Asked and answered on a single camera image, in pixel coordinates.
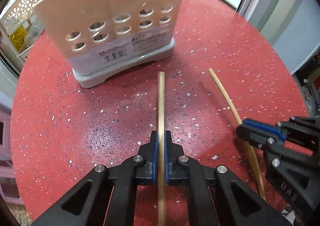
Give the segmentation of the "pink plastic stool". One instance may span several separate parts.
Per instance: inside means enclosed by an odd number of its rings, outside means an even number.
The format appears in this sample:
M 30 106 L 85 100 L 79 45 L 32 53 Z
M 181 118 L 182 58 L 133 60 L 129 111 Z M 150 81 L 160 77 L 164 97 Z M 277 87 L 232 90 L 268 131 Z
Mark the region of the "pink plastic stool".
M 10 115 L 1 112 L 1 197 L 5 202 L 23 205 L 12 164 L 10 148 Z

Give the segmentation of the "beige utensil holder grey base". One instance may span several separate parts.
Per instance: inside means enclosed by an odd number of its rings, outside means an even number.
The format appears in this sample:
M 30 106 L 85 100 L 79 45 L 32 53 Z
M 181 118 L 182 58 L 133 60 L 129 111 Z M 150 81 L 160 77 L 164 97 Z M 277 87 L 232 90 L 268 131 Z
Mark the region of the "beige utensil holder grey base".
M 35 13 L 84 88 L 172 55 L 182 0 L 39 0 Z

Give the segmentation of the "beige plastic basket rack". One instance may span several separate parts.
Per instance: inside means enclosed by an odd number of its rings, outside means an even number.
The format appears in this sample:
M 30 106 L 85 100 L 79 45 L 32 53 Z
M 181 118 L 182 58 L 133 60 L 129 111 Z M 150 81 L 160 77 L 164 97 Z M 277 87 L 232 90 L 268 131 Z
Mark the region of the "beige plastic basket rack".
M 34 6 L 39 0 L 9 0 L 1 13 L 1 34 L 13 56 L 24 63 L 42 32 Z

